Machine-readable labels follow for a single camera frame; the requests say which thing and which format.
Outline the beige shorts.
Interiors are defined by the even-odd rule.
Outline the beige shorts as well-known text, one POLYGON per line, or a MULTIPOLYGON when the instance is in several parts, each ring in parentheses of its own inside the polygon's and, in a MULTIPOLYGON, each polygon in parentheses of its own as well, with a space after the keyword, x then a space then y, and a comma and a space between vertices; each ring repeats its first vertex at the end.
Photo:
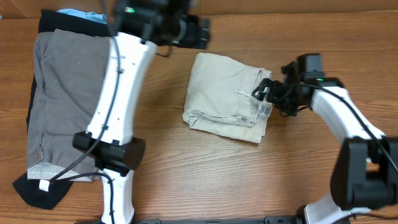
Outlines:
POLYGON ((265 68, 199 53, 193 63, 182 119, 191 129, 259 144, 272 106, 251 93, 271 76, 265 68))

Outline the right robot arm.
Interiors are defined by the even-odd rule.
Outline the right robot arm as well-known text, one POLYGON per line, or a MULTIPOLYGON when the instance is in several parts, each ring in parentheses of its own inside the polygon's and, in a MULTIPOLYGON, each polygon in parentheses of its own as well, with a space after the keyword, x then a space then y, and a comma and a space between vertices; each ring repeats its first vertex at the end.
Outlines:
POLYGON ((344 84, 327 77, 320 54, 304 54, 282 66, 284 81, 263 79, 252 91, 281 116, 310 109, 327 124, 340 145, 330 191, 301 206, 295 215, 268 216, 264 223, 349 223, 358 216, 397 204, 397 138, 373 126, 352 102, 344 84))

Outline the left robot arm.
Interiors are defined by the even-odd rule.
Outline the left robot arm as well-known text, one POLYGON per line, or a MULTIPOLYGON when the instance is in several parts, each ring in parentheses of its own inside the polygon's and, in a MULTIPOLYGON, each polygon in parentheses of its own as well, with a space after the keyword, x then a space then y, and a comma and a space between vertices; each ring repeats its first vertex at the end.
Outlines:
POLYGON ((132 180, 146 143, 133 120, 146 72, 160 46, 205 49, 209 20, 189 14, 187 0, 118 1, 114 5, 109 59, 98 104, 73 147, 92 157, 103 183, 101 223, 133 223, 132 180))

